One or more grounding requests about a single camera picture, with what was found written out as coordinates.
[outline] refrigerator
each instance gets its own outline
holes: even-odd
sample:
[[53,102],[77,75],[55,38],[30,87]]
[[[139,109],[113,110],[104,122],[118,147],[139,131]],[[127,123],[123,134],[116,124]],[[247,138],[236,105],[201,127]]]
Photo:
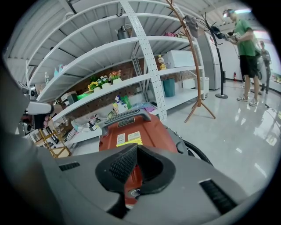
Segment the refrigerator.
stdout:
[[197,38],[205,70],[209,78],[209,89],[217,90],[221,86],[220,62],[215,43],[211,35],[204,33]]

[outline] person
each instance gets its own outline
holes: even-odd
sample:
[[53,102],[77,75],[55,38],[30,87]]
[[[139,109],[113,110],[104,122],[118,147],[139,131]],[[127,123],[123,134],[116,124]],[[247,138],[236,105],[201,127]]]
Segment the person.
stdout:
[[250,78],[254,79],[254,98],[249,102],[250,106],[258,104],[259,79],[257,76],[257,50],[253,42],[255,36],[250,24],[244,20],[239,19],[235,10],[228,9],[223,12],[224,16],[230,17],[235,22],[234,34],[228,40],[237,45],[240,58],[240,69],[242,76],[245,76],[245,90],[244,95],[238,97],[238,101],[248,102],[248,93],[250,90]]
[[260,89],[260,90],[264,91],[264,89],[265,89],[266,93],[268,94],[269,79],[270,79],[270,75],[271,75],[271,71],[270,71],[271,58],[270,58],[269,52],[267,50],[265,50],[265,48],[264,48],[264,42],[263,41],[260,42],[260,46],[262,47],[261,55],[263,57],[265,68],[267,70],[267,85],[265,86],[265,84],[263,83],[262,84],[262,89]]

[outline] white sticker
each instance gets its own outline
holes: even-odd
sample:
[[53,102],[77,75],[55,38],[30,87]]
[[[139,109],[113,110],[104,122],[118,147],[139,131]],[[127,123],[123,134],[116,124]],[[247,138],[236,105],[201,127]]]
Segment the white sticker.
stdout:
[[125,134],[119,134],[117,136],[117,143],[116,145],[124,144],[125,143]]
[[132,133],[132,134],[128,134],[128,141],[132,140],[132,139],[136,139],[136,138],[140,138],[141,134],[139,131]]

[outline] wooden coat rack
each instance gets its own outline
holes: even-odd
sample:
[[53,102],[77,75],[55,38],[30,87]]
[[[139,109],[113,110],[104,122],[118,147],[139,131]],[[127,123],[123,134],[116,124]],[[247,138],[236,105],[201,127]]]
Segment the wooden coat rack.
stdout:
[[193,59],[194,59],[194,63],[195,63],[195,68],[196,68],[196,76],[197,76],[197,87],[198,87],[198,98],[196,103],[192,106],[192,111],[191,113],[188,115],[188,117],[186,118],[186,120],[184,121],[185,123],[189,120],[189,118],[191,117],[191,115],[194,113],[194,111],[196,110],[197,107],[201,107],[204,106],[206,108],[206,110],[208,110],[208,112],[213,116],[213,118],[215,119],[215,115],[211,112],[210,109],[208,109],[208,107],[202,102],[201,99],[201,85],[200,85],[200,73],[199,73],[199,66],[198,66],[198,61],[197,61],[197,57],[196,57],[196,53],[194,50],[194,46],[193,46],[193,42],[191,39],[191,36],[189,34],[189,31],[183,21],[183,19],[180,17],[180,15],[177,13],[177,11],[175,10],[175,8],[173,7],[173,0],[171,0],[171,2],[169,2],[169,0],[166,0],[167,3],[170,5],[170,9],[176,14],[176,16],[178,17],[185,34],[182,34],[183,36],[186,36],[188,38],[188,41],[190,43],[190,47],[191,47],[191,52],[193,55]]

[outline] tripod leg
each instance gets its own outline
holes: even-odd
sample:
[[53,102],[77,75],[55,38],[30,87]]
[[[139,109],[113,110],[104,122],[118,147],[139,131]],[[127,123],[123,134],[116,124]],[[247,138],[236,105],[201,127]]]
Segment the tripod leg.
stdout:
[[195,105],[193,106],[193,109],[191,111],[191,113],[188,115],[188,117],[186,118],[186,120],[184,121],[185,123],[189,120],[189,118],[191,117],[191,115],[194,113],[196,107],[198,106],[198,102],[195,103]]
[[215,115],[211,112],[210,109],[208,109],[208,107],[206,105],[204,105],[203,102],[201,102],[201,104],[206,108],[206,110],[208,110],[208,112],[214,117],[214,119],[216,118]]

